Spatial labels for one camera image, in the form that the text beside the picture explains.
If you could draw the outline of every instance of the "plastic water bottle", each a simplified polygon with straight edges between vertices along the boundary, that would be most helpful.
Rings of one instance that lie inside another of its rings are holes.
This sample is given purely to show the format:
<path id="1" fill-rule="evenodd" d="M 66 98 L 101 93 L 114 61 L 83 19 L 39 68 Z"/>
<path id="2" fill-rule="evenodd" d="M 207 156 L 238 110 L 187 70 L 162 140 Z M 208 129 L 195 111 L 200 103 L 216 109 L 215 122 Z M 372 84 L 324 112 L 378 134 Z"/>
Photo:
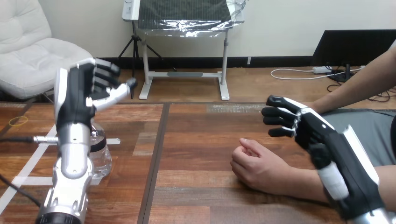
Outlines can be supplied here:
<path id="1" fill-rule="evenodd" d="M 89 158 L 94 166 L 93 178 L 101 178 L 107 176 L 111 171 L 112 159 L 107 146 L 105 131 L 103 128 L 91 121 L 91 152 Z"/>

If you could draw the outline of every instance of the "tufted armchair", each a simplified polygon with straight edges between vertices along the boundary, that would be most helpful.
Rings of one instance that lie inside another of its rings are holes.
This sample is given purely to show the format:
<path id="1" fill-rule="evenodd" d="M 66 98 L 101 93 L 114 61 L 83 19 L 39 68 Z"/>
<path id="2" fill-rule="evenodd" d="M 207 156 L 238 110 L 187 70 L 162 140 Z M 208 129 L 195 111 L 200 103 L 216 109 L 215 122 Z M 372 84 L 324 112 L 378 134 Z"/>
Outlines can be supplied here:
<path id="1" fill-rule="evenodd" d="M 27 99 L 54 87 L 57 70 L 89 58 L 79 46 L 51 38 L 37 0 L 0 0 L 0 91 Z"/>

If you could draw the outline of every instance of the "baseboard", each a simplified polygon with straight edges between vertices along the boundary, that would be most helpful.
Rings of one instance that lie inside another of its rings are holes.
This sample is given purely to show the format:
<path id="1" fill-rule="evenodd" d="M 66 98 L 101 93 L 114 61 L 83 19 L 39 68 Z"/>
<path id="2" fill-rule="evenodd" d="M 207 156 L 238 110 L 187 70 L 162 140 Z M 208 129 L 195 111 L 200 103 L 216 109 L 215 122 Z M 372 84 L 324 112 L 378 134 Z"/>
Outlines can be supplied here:
<path id="1" fill-rule="evenodd" d="M 122 69 L 132 68 L 131 57 L 103 57 L 118 65 Z M 213 69 L 221 68 L 222 57 L 167 57 L 164 60 L 158 57 L 149 57 L 150 69 L 169 69 L 171 66 L 177 69 Z M 248 57 L 229 57 L 228 68 L 270 68 L 270 67 L 302 67 L 311 66 L 312 56 L 282 56 L 282 57 L 251 57 L 248 64 Z M 139 58 L 135 63 L 136 69 L 143 69 L 143 60 Z"/>

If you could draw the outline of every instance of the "human arm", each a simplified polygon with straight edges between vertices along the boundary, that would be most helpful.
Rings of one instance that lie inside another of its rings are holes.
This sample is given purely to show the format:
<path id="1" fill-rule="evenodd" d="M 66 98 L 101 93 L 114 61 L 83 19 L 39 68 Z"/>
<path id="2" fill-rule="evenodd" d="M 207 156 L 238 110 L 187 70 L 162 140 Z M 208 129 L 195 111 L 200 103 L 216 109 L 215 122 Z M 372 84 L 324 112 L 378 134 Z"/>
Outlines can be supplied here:
<path id="1" fill-rule="evenodd" d="M 393 177 L 396 172 L 396 166 L 375 167 L 375 170 L 380 178 L 380 195 L 386 208 L 396 211 L 396 197 L 394 195 L 396 180 Z M 328 202 L 323 191 L 323 184 L 316 170 L 292 168 L 288 177 L 285 180 L 285 188 L 282 189 L 284 195 Z"/>
<path id="2" fill-rule="evenodd" d="M 240 140 L 231 166 L 237 177 L 249 187 L 270 194 L 286 195 L 314 201 L 328 202 L 323 184 L 316 170 L 289 166 L 275 153 L 254 140 Z M 391 175 L 396 166 L 375 168 L 380 178 L 380 195 L 388 210 L 396 210 L 393 190 L 396 180 Z"/>
<path id="3" fill-rule="evenodd" d="M 338 109 L 382 93 L 396 85 L 396 48 L 369 63 L 341 87 L 314 101 L 318 113 Z"/>

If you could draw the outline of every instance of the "silver robotic arm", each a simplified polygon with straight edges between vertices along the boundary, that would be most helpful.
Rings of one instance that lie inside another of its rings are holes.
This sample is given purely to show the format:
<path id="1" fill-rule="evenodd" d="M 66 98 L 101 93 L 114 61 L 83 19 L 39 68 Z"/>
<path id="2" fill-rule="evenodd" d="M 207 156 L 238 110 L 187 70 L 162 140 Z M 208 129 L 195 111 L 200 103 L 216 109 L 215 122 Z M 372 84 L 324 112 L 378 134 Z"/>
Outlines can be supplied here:
<path id="1" fill-rule="evenodd" d="M 379 194 L 379 177 L 351 126 L 343 133 L 313 109 L 270 96 L 262 110 L 272 137 L 294 138 L 311 156 L 330 204 L 351 224 L 390 224 Z"/>
<path id="2" fill-rule="evenodd" d="M 119 75 L 117 66 L 94 58 L 58 72 L 54 94 L 58 159 L 53 168 L 53 187 L 41 205 L 37 224 L 84 223 L 87 189 L 93 176 L 89 159 L 91 118 L 136 86 L 134 78 L 118 83 Z"/>

